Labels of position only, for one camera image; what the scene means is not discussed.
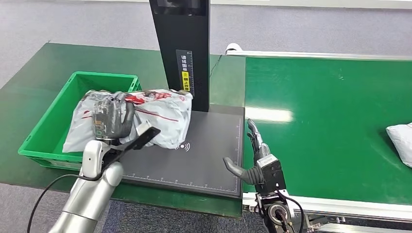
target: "green plastic crate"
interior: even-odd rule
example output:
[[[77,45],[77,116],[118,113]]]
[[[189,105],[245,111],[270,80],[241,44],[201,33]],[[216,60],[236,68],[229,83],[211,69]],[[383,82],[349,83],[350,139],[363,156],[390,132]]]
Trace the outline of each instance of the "green plastic crate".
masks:
[[[63,153],[71,117],[88,90],[131,92],[141,90],[136,75],[74,72],[43,117],[18,149],[18,153],[44,167],[80,170],[82,152]]]

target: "black cable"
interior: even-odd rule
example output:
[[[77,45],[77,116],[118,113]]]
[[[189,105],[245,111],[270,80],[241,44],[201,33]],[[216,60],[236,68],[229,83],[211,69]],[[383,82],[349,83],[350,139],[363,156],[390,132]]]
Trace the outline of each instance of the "black cable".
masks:
[[[220,59],[222,58],[222,54],[220,54],[218,60],[216,61],[215,65],[212,67],[212,70],[210,71],[210,75],[209,77],[212,77],[213,74],[213,70],[215,69],[215,67],[218,65],[218,63],[220,62]]]
[[[46,193],[46,191],[47,191],[48,189],[50,189],[50,187],[51,187],[54,183],[56,183],[58,180],[60,180],[60,179],[62,179],[62,178],[65,178],[65,177],[76,177],[76,178],[80,178],[80,179],[87,180],[87,181],[95,181],[94,178],[87,178],[87,177],[79,176],[79,175],[75,175],[75,174],[66,174],[66,175],[63,175],[63,176],[60,176],[60,177],[57,177],[56,179],[54,179],[54,181],[52,181],[52,182],[43,190],[43,192],[40,194],[39,198],[37,199],[36,204],[34,204],[32,213],[30,214],[29,224],[27,225],[27,233],[30,233],[30,228],[31,228],[31,226],[32,226],[32,220],[33,220],[34,212],[36,211],[36,208],[37,208],[37,206],[39,205],[41,198],[44,196],[44,194]]]
[[[324,218],[324,217],[325,217],[324,215],[319,216],[319,217],[314,217],[312,219],[309,219],[309,222],[312,222],[312,221],[315,221],[315,220],[318,220],[318,219],[321,219],[321,218]]]
[[[40,203],[40,200],[42,199],[42,197],[44,196],[44,194],[46,193],[46,191],[49,190],[54,183],[56,183],[58,180],[60,180],[60,179],[62,179],[62,178],[65,178],[65,177],[76,177],[76,178],[78,178],[78,179],[82,179],[82,180],[85,180],[85,181],[98,181],[98,180],[102,177],[102,175],[103,175],[103,173],[106,171],[106,169],[107,169],[108,167],[110,167],[110,165],[112,165],[114,162],[118,161],[124,154],[125,154],[125,151],[122,151],[121,153],[119,153],[119,155],[116,156],[110,163],[108,163],[108,164],[105,166],[105,168],[102,169],[102,171],[101,171],[99,174],[97,174],[97,176],[94,177],[94,178],[89,178],[89,177],[85,177],[85,176],[79,176],[79,175],[75,175],[75,174],[66,174],[66,175],[63,175],[63,176],[60,176],[60,177],[57,177],[56,179],[54,179],[54,181],[52,181],[52,182],[43,190],[43,192],[40,194],[39,198],[37,199],[36,204],[34,204],[32,213],[30,214],[29,224],[27,225],[27,233],[30,233],[30,228],[31,228],[31,226],[32,226],[32,221],[33,221],[33,217],[34,217],[34,212],[36,211],[37,206],[38,206],[39,203]]]
[[[276,189],[276,191],[277,191],[278,195],[279,195],[281,198],[284,198],[284,199],[293,201],[297,206],[299,206],[300,214],[301,214],[301,222],[300,222],[299,233],[302,233],[302,232],[303,232],[303,221],[304,221],[304,218],[305,218],[304,215],[303,215],[302,206],[301,206],[297,201],[293,200],[292,198],[286,197],[285,195],[283,195],[282,193],[280,193],[279,189]]]
[[[289,224],[286,221],[286,216],[285,216],[286,213],[284,214],[283,211],[281,211],[281,210],[275,210],[275,214],[276,214],[276,216],[280,216],[280,218],[282,219],[280,222],[282,223],[283,231],[284,232],[289,232],[289,230],[288,230],[288,225]]]
[[[292,231],[293,233],[296,233],[295,227],[293,227],[293,225],[291,225]]]

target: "plastic bag package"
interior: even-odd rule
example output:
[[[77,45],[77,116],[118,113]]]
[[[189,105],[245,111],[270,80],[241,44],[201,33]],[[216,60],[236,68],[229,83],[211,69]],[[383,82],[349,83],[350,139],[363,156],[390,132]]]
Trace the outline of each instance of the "plastic bag package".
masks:
[[[150,90],[129,93],[126,101],[135,106],[132,130],[128,137],[119,139],[124,144],[136,139],[137,127],[149,121],[161,130],[146,146],[159,145],[174,149],[183,143],[190,124],[192,95],[185,91]],[[89,91],[73,111],[69,133],[63,145],[63,152],[83,151],[87,142],[95,139],[93,129],[93,109],[95,103],[111,97],[107,91]],[[122,117],[126,111],[125,102],[121,105]]]
[[[141,122],[149,121],[161,132],[146,146],[155,144],[167,149],[178,147],[186,139],[192,99],[191,93],[185,91],[158,89],[130,93],[125,100],[135,105],[135,129],[130,133],[130,138],[121,139],[120,142],[133,140],[137,126]]]
[[[402,162],[412,167],[412,123],[389,126],[386,132],[394,143]]]

